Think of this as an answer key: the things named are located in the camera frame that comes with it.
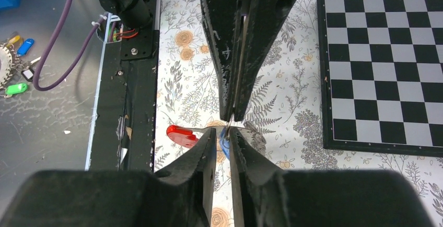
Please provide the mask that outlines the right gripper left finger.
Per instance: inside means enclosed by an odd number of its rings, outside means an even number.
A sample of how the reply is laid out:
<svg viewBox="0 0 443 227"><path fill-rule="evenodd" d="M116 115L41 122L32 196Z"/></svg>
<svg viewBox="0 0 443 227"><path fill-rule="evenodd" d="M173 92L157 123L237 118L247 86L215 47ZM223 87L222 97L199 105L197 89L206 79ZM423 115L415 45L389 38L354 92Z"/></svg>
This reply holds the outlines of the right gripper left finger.
<svg viewBox="0 0 443 227"><path fill-rule="evenodd" d="M30 176L1 226L210 226L216 130L155 173L46 170Z"/></svg>

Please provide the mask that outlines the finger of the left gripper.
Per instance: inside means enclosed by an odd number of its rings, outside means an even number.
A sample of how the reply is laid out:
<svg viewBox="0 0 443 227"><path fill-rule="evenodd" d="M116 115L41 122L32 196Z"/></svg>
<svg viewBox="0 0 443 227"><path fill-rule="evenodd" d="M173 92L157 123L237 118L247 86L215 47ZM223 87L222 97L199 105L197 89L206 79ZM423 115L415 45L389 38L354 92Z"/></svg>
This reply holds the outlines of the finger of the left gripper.
<svg viewBox="0 0 443 227"><path fill-rule="evenodd" d="M296 0L238 0L239 56L234 66L234 121L242 121L255 79Z"/></svg>
<svg viewBox="0 0 443 227"><path fill-rule="evenodd" d="M242 14L247 3L247 0L201 0L203 29L216 70L219 114L223 121L243 121L248 104Z"/></svg>

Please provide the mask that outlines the red tag keyring bundle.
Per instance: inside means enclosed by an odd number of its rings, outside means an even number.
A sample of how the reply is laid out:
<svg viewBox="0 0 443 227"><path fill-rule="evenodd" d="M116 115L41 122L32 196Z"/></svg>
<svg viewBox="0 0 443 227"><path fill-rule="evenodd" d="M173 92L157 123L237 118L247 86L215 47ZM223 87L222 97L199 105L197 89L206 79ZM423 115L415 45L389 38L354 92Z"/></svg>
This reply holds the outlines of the red tag keyring bundle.
<svg viewBox="0 0 443 227"><path fill-rule="evenodd" d="M217 126L209 126L205 128L189 128L189 127L181 127L177 125L170 125L166 134L175 144L181 145L188 149L192 148L198 141L199 138L196 133L203 134L211 128L216 129L217 137L224 136L225 129L227 128L224 125ZM251 145L256 151L261 154L265 154L266 152L266 140L263 135L258 132L255 128L250 126L249 128L244 127L236 127L237 130L243 135L246 142Z"/></svg>

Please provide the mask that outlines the blue tag key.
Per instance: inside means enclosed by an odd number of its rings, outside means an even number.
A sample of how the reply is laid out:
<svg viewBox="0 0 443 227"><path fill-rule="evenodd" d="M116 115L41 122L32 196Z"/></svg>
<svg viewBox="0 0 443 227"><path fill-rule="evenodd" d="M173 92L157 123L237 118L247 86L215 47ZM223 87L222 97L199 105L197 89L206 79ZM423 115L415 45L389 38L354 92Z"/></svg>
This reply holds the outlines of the blue tag key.
<svg viewBox="0 0 443 227"><path fill-rule="evenodd" d="M229 136L227 133L227 127L224 127L221 130L221 133L219 135L219 144L222 149L222 152L225 154L226 158L230 159L230 141Z"/></svg>

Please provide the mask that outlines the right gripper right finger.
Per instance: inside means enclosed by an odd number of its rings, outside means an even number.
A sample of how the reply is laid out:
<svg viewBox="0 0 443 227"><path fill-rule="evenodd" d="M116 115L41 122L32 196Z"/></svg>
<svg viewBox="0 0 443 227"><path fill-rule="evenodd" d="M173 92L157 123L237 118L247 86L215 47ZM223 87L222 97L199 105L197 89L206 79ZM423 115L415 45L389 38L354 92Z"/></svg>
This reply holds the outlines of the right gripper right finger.
<svg viewBox="0 0 443 227"><path fill-rule="evenodd" d="M284 170L229 130L235 226L432 226L412 188L387 170Z"/></svg>

